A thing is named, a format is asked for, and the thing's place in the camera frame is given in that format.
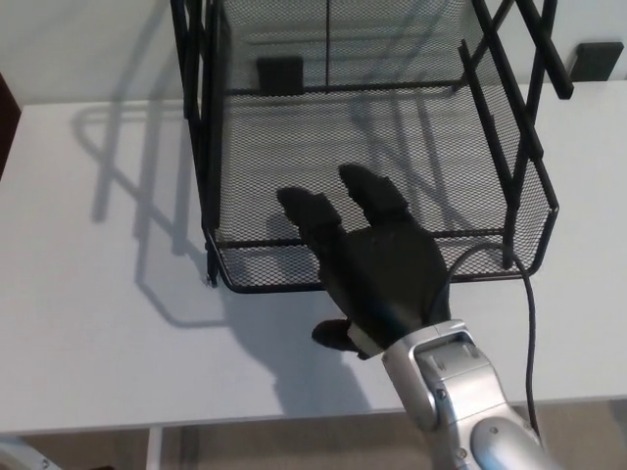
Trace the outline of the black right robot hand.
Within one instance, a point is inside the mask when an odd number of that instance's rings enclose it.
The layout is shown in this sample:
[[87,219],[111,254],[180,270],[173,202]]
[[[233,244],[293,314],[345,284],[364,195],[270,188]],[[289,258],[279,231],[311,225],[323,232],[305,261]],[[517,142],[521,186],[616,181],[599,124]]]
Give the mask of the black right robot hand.
[[432,235],[410,214],[390,178],[359,164],[339,175],[367,227],[347,231],[328,198],[301,187],[276,198],[318,261],[318,278],[343,313],[312,331],[326,348],[377,355],[406,335],[450,319],[448,269]]

